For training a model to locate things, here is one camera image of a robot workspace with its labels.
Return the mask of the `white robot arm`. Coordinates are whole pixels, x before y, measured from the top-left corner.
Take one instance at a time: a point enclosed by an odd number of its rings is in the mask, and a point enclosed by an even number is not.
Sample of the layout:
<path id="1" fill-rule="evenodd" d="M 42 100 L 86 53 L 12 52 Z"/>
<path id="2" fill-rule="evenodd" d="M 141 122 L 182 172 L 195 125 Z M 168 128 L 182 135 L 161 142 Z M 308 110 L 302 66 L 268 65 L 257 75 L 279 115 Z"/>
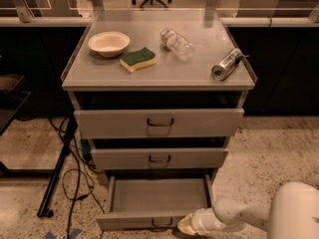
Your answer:
<path id="1" fill-rule="evenodd" d="M 210 208 L 182 218 L 177 228 L 188 235 L 215 231 L 237 232 L 249 224 L 267 233 L 267 239 L 319 239 L 319 190 L 301 182 L 283 184 L 269 208 L 248 206 L 220 198 Z"/>

